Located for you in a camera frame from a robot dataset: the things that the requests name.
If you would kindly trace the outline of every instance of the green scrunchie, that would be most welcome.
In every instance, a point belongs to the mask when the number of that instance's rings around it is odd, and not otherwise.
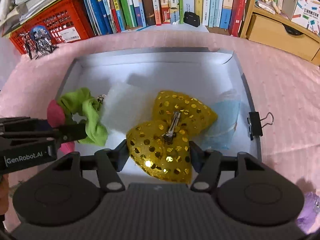
[[[79,143],[96,144],[104,146],[108,138],[107,129],[100,123],[99,110],[100,103],[96,98],[91,96],[88,88],[80,88],[75,92],[66,93],[58,101],[66,116],[65,124],[76,123],[72,116],[78,113],[80,116],[85,116],[85,132],[87,137],[79,140]]]

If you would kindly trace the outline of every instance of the barcode label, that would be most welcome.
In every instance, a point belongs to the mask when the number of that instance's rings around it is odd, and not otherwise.
[[[60,31],[60,32],[58,32],[58,34],[61,36],[61,38],[65,42],[81,40],[79,33],[77,32],[75,27],[71,27],[71,28],[65,29],[63,31]]]

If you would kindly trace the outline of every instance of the red plastic basket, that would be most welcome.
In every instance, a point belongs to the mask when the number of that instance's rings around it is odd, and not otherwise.
[[[51,33],[52,44],[64,43],[65,41],[59,35],[59,32],[71,27],[76,28],[81,40],[94,37],[86,16],[83,0],[61,0],[13,31],[10,40],[21,54],[25,54],[26,49],[25,42],[20,34],[29,33],[36,25],[44,26]]]

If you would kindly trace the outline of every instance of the drawer handle cutout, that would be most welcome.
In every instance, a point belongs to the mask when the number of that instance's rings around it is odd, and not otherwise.
[[[296,30],[296,29],[294,29],[294,28],[292,28],[292,27],[290,27],[290,26],[288,26],[288,25],[286,25],[284,23],[282,25],[283,25],[285,31],[290,35],[300,36],[300,35],[303,34],[302,32],[299,32],[298,30]]]

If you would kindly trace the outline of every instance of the brown book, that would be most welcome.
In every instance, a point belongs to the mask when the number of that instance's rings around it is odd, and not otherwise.
[[[146,15],[146,23],[147,25],[156,25],[155,12],[153,10],[152,0],[142,0],[144,12]]]

